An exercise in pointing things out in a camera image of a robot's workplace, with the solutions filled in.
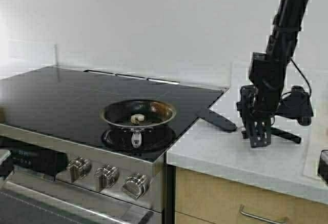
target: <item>pan handle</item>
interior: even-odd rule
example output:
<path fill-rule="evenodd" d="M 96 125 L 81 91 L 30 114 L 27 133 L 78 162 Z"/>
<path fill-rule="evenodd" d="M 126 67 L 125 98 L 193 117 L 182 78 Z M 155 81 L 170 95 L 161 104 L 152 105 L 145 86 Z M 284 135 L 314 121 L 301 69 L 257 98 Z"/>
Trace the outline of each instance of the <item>pan handle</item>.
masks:
<path fill-rule="evenodd" d="M 141 130 L 133 130 L 131 142 L 134 148 L 139 148 L 142 144 Z"/>

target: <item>black glass cooktop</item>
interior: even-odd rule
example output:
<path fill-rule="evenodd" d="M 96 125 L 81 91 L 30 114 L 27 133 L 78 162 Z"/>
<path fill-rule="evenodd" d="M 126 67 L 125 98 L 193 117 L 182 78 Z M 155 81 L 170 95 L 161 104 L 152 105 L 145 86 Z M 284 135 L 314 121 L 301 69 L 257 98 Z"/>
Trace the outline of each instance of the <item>black glass cooktop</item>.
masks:
<path fill-rule="evenodd" d="M 152 99 L 175 106 L 168 124 L 179 139 L 221 91 L 163 84 L 104 74 L 46 67 L 0 81 L 0 108 L 7 125 L 113 150 L 102 142 L 109 128 L 99 113 L 105 106 L 127 99 Z M 132 156 L 155 161 L 168 147 Z M 131 151 L 120 153 L 131 156 Z"/>

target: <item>oven door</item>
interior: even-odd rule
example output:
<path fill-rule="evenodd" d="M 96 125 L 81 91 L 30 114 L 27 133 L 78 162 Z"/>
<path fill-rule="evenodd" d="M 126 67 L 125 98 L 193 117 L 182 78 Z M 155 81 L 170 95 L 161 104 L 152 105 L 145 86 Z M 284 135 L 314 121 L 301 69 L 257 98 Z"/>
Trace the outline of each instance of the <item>oven door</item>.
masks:
<path fill-rule="evenodd" d="M 1 223 L 162 223 L 157 212 L 19 171 L 0 191 L 0 206 Z"/>

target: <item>stainless steel oven front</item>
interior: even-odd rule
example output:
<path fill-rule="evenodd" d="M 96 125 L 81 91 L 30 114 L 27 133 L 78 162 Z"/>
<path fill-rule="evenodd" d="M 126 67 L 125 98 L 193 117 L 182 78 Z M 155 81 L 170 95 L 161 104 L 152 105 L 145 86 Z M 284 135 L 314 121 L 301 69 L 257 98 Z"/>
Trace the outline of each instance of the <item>stainless steel oven front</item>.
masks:
<path fill-rule="evenodd" d="M 4 199 L 2 206 L 15 206 L 10 215 L 9 209 L 0 210 L 4 223 L 32 219 L 38 224 L 46 218 L 47 223 L 158 224 L 162 218 L 160 213 L 128 202 L 17 169 L 0 192 L 0 202 Z"/>
<path fill-rule="evenodd" d="M 171 223 L 167 218 L 167 196 L 172 194 L 167 189 L 164 155 L 153 164 L 135 162 L 123 155 L 5 125 L 0 125 L 0 147 L 12 152 L 15 164 L 14 175 L 3 186 L 0 200 L 6 198 L 7 201 L 26 203 L 21 207 L 26 214 L 40 212 L 31 218 L 37 219 L 38 215 L 47 212 L 52 213 L 49 216 L 57 217 L 61 213 L 65 220 L 72 219 L 66 217 L 72 215 L 91 223 Z M 85 175 L 75 179 L 69 165 L 81 156 L 92 166 Z M 119 177 L 109 187 L 100 184 L 99 188 L 97 171 L 108 164 L 118 168 Z M 137 198 L 123 191 L 125 182 L 135 172 L 148 179 L 147 187 Z M 9 212 L 0 213 L 0 221 Z"/>

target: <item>cable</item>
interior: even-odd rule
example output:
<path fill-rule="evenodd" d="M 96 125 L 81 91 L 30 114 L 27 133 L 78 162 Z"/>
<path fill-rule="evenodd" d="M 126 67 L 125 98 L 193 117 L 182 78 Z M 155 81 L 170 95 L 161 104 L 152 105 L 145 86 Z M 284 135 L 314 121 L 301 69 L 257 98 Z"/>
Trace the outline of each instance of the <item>cable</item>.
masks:
<path fill-rule="evenodd" d="M 298 70 L 298 72 L 300 73 L 300 75 L 302 75 L 303 79 L 305 80 L 307 86 L 309 87 L 309 98 L 311 97 L 312 95 L 312 88 L 311 88 L 311 85 L 308 81 L 308 79 L 306 78 L 306 76 L 303 74 L 303 72 L 298 68 L 298 66 L 296 65 L 296 63 L 294 62 L 294 60 L 291 58 L 291 61 L 293 63 L 293 65 L 295 66 L 295 68 Z"/>

